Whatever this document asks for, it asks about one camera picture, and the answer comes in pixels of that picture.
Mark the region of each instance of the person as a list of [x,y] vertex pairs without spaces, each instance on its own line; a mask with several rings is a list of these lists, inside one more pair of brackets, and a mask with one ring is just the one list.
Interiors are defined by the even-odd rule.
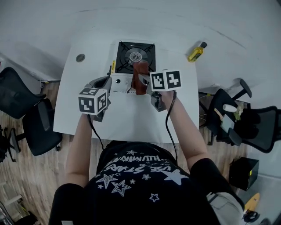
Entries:
[[[169,109],[173,92],[163,92]],[[92,129],[82,115],[54,195],[56,224],[238,224],[244,204],[209,158],[207,147],[180,100],[170,118],[190,174],[165,149],[144,142],[111,142],[89,181]]]

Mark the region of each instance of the star print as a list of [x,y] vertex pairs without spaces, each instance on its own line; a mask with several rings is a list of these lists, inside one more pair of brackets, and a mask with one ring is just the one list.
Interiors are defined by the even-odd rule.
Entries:
[[137,152],[134,152],[134,150],[127,151],[127,155],[132,154],[134,156],[135,153],[137,153]]
[[147,180],[148,180],[149,178],[151,178],[151,177],[150,177],[148,174],[144,174],[142,178],[147,181]]
[[158,198],[158,194],[151,194],[151,197],[149,199],[151,199],[153,202],[156,202],[157,200],[160,200]]
[[124,197],[125,190],[131,188],[130,186],[125,185],[125,180],[123,180],[119,184],[118,183],[114,183],[114,182],[112,182],[112,184],[115,186],[115,188],[113,189],[112,193],[118,192],[122,197]]
[[187,176],[181,175],[180,170],[176,169],[173,173],[168,171],[161,171],[163,174],[165,174],[167,177],[164,179],[164,181],[174,181],[176,184],[181,185],[181,179],[182,178],[188,178]]
[[109,175],[109,176],[107,176],[107,175],[104,174],[104,177],[101,178],[101,179],[99,179],[98,181],[96,181],[96,183],[98,183],[98,182],[104,182],[105,189],[107,189],[107,187],[108,187],[110,181],[117,181],[117,180],[118,180],[118,179],[114,178],[113,176],[114,176],[114,174],[111,174],[111,175]]

